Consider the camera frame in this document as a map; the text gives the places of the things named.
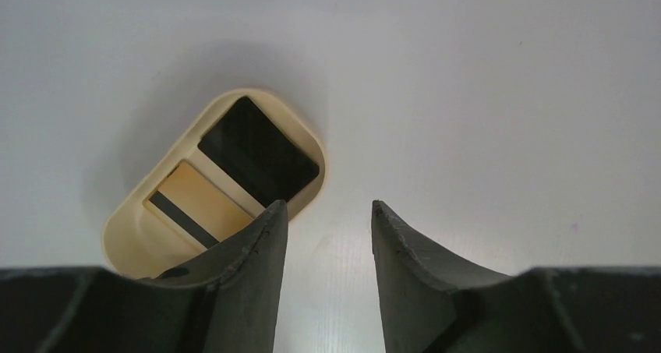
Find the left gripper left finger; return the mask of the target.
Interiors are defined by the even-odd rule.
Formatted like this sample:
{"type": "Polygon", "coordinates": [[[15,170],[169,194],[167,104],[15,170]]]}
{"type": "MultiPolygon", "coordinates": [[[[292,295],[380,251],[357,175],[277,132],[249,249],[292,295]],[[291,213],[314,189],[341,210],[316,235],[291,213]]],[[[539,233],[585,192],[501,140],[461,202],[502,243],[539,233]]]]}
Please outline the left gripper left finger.
{"type": "Polygon", "coordinates": [[[102,267],[1,272],[4,352],[270,352],[288,240],[278,200],[155,278],[102,267]]]}

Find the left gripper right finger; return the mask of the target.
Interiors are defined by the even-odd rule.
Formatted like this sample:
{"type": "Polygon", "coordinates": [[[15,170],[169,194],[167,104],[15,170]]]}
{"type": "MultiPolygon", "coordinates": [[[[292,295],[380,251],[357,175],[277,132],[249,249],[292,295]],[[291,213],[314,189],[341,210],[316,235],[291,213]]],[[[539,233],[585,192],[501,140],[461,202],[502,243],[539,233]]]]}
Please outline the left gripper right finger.
{"type": "Polygon", "coordinates": [[[658,267],[535,267],[508,276],[372,205],[389,352],[657,352],[658,267]]]}

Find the beige oval tray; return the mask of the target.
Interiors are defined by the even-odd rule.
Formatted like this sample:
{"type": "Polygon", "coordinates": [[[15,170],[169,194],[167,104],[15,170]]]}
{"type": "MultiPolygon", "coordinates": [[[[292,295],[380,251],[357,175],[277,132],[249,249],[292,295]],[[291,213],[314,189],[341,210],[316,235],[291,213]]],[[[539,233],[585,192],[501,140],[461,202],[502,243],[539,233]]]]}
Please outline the beige oval tray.
{"type": "Polygon", "coordinates": [[[102,236],[103,250],[108,262],[120,274],[132,278],[156,277],[208,250],[194,242],[187,234],[167,227],[143,206],[143,201],[158,183],[181,161],[189,162],[249,213],[253,217],[250,223],[267,208],[260,205],[197,147],[202,136],[243,96],[250,97],[296,146],[320,166],[319,175],[309,185],[290,201],[282,200],[287,205],[289,217],[296,217],[318,196],[327,168],[320,137],[278,95],[257,88],[228,91],[216,97],[202,110],[108,218],[102,236]]]}

